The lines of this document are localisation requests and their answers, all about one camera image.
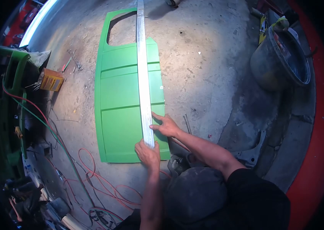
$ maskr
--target green car part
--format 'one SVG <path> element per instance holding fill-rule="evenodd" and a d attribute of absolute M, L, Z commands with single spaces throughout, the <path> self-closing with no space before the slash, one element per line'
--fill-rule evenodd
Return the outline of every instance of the green car part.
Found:
<path fill-rule="evenodd" d="M 137 11 L 136 8 L 109 12 L 106 15 L 95 71 L 94 109 L 98 150 L 102 162 L 140 162 L 134 146 L 142 135 L 139 103 L 137 44 L 110 46 L 107 44 L 110 22 L 118 14 Z M 158 46 L 152 38 L 146 40 L 147 63 L 152 111 L 164 116 L 164 94 L 159 65 Z M 154 133 L 161 160 L 170 159 L 167 138 Z"/>

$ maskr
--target metal ruler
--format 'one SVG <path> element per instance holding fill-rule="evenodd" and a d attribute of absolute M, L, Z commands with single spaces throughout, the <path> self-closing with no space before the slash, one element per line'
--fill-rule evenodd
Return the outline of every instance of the metal ruler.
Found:
<path fill-rule="evenodd" d="M 153 130 L 149 128 L 152 124 L 152 112 L 150 107 L 148 63 L 146 59 L 144 1 L 138 0 L 137 4 L 138 83 L 141 125 L 144 143 L 148 147 L 154 148 Z"/>

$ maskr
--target gray metal part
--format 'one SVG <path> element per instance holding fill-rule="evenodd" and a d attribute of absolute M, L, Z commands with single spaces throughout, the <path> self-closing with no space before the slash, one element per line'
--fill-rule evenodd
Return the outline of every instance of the gray metal part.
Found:
<path fill-rule="evenodd" d="M 152 124 L 152 108 L 150 106 L 148 63 L 146 59 L 144 1 L 137 2 L 137 52 L 138 52 L 138 84 L 141 124 L 144 143 L 154 148 L 153 130 L 149 128 Z"/>
<path fill-rule="evenodd" d="M 263 146 L 265 136 L 266 136 L 266 131 L 261 131 L 259 143 L 255 148 L 250 150 L 245 150 L 245 151 L 232 152 L 231 154 L 236 159 L 244 160 L 245 166 L 254 167 L 258 161 L 260 155 L 260 149 Z"/>
<path fill-rule="evenodd" d="M 57 214 L 56 210 L 54 209 L 54 207 L 50 203 L 47 203 L 46 204 L 46 208 L 47 208 L 48 213 L 50 214 L 50 216 L 54 220 L 56 220 L 56 221 L 61 221 L 62 220 L 62 218 L 59 217 L 59 215 Z"/>

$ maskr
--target hand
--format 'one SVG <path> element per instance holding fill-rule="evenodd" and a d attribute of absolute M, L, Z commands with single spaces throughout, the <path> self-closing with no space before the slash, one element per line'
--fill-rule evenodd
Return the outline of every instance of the hand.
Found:
<path fill-rule="evenodd" d="M 135 144 L 135 151 L 137 152 L 141 162 L 145 164 L 148 170 L 159 171 L 161 156 L 159 153 L 159 144 L 157 141 L 154 142 L 154 149 L 150 149 L 145 145 L 144 140 L 141 139 L 140 142 Z"/>
<path fill-rule="evenodd" d="M 182 130 L 177 126 L 177 124 L 173 121 L 173 119 L 166 114 L 164 117 L 159 116 L 152 112 L 152 116 L 155 117 L 158 120 L 162 121 L 162 125 L 150 125 L 149 127 L 153 130 L 160 131 L 165 136 L 171 136 L 176 138 L 178 136 L 178 133 Z"/>

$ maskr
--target gray bucket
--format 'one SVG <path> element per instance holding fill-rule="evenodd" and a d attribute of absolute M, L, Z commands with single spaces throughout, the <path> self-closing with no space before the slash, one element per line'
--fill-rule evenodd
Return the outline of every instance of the gray bucket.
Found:
<path fill-rule="evenodd" d="M 250 67 L 256 81 L 268 91 L 308 85 L 310 67 L 300 44 L 288 31 L 277 33 L 281 44 L 290 54 L 285 58 L 274 34 L 272 27 L 269 27 L 264 41 L 251 56 Z"/>

